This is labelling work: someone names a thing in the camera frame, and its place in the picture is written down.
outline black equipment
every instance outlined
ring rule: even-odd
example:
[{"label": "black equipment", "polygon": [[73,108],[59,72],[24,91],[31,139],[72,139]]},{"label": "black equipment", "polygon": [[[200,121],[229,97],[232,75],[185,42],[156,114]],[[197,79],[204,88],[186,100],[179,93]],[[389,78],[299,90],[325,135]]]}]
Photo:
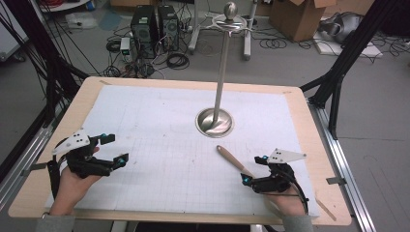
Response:
[{"label": "black equipment", "polygon": [[131,21],[133,39],[138,57],[154,59],[159,41],[155,8],[152,5],[138,5]]},{"label": "black equipment", "polygon": [[160,38],[164,51],[176,51],[179,48],[179,23],[174,7],[158,6]]},{"label": "black equipment", "polygon": [[299,192],[299,196],[305,207],[305,212],[308,213],[308,199],[299,184],[296,182],[295,173],[292,167],[287,163],[275,163],[268,161],[269,158],[255,157],[255,162],[262,165],[268,165],[271,175],[263,178],[253,178],[249,175],[241,173],[242,184],[251,187],[254,192],[262,194],[271,194],[270,192],[277,191],[279,193],[292,188],[293,184]]},{"label": "black equipment", "polygon": [[[90,137],[82,134],[82,130],[76,132],[71,137],[62,140],[53,151],[53,159],[47,163],[50,177],[51,191],[54,198],[60,186],[60,165],[67,161],[67,166],[78,177],[84,179],[90,175],[109,176],[113,170],[123,167],[129,160],[129,154],[123,154],[113,159],[101,160],[93,157],[94,149],[99,144],[104,145],[115,141],[115,135],[102,134]],[[57,162],[58,151],[66,151],[68,147],[73,147],[66,155],[63,155]]]},{"label": "black equipment", "polygon": [[195,4],[195,0],[174,0],[175,2]]}]

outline grid paper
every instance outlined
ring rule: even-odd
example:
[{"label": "grid paper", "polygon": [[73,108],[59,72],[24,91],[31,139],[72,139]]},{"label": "grid paper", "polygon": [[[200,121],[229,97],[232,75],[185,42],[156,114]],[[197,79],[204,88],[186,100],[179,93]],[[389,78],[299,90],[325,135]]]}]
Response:
[{"label": "grid paper", "polygon": [[[90,136],[115,133],[98,159],[129,153],[130,160],[95,183],[78,209],[270,216],[263,195],[242,185],[239,171],[217,151],[221,145],[256,177],[269,168],[254,163],[276,148],[301,152],[283,95],[224,91],[221,108],[233,131],[210,138],[195,126],[196,115],[213,107],[216,91],[104,86],[83,124]],[[289,163],[319,212],[303,160]],[[47,201],[50,206],[52,198]]]}]

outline hand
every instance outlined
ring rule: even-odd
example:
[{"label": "hand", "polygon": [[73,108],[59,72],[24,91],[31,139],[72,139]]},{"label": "hand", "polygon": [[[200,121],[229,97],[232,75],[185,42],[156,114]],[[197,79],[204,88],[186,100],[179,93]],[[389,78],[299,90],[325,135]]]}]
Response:
[{"label": "hand", "polygon": [[49,214],[52,216],[66,216],[73,212],[73,208],[80,201],[87,190],[96,183],[101,176],[88,176],[84,179],[65,167],[61,173],[60,187]]},{"label": "hand", "polygon": [[274,195],[278,192],[271,192],[272,195],[268,195],[268,198],[278,206],[278,209],[285,216],[303,216],[305,215],[305,208],[298,196],[298,192],[293,188],[281,192],[283,195]]}]

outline metal frame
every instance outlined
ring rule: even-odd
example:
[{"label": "metal frame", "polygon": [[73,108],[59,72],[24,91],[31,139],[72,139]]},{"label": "metal frame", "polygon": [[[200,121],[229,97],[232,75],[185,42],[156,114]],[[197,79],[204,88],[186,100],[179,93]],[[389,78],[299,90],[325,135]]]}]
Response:
[{"label": "metal frame", "polygon": [[356,185],[355,178],[350,170],[349,164],[347,163],[346,157],[341,149],[338,140],[333,139],[332,133],[327,130],[329,126],[329,116],[325,109],[314,107],[312,113],[315,113],[318,120],[320,121],[321,129],[325,135],[328,148],[331,152],[333,162],[337,168],[338,175],[345,181],[342,185],[347,196],[349,197],[351,207],[355,213],[357,222],[364,232],[375,232],[373,221],[371,220],[370,214],[368,213],[366,204],[359,192],[359,188]]},{"label": "metal frame", "polygon": [[309,102],[320,108],[324,108],[326,101],[332,96],[328,128],[333,139],[337,139],[338,105],[344,77],[346,77],[347,72],[367,47],[379,27],[403,1],[405,0],[374,1],[330,70],[319,78],[301,86],[303,92],[319,86],[314,96],[309,98]]},{"label": "metal frame", "polygon": [[23,171],[31,169],[31,165],[36,161],[52,136],[53,130],[52,124],[46,128],[40,128],[12,170],[2,181],[0,185],[0,211],[14,195],[17,187],[20,187],[20,184],[25,180],[26,177],[23,175]]}]

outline concrete floor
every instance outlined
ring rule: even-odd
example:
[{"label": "concrete floor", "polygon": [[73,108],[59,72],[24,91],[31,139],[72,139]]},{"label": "concrete floor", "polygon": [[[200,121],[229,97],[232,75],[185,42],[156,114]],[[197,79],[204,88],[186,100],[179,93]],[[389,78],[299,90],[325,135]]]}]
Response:
[{"label": "concrete floor", "polygon": [[[106,7],[92,12],[99,26],[73,31],[73,40],[98,71],[107,66],[106,38],[113,29],[130,24],[128,17],[116,17],[118,23],[102,25],[105,17],[116,13]],[[270,28],[266,17],[258,18],[257,29]],[[95,71],[63,36],[73,64],[87,73]],[[204,31],[201,46],[189,55],[190,66],[182,71],[155,72],[151,78],[217,81],[222,36]],[[235,36],[229,48],[226,82],[302,86],[326,73],[336,56],[319,55],[315,47],[302,49],[286,42],[286,48],[267,49],[258,40],[251,42],[251,59],[242,59],[243,39]],[[389,49],[387,45],[380,50]],[[360,58],[347,74],[341,91],[337,135],[350,164],[377,231],[410,231],[410,184],[406,170],[410,166],[410,54],[384,53],[372,64]],[[45,105],[43,91],[29,61],[0,64],[0,161],[12,150]],[[306,92],[306,97],[314,90]],[[10,202],[0,213],[2,231],[33,231],[33,219],[10,218]],[[109,231],[111,221],[76,223],[75,231]],[[317,226],[315,231],[360,231],[355,222],[347,227]]]}]

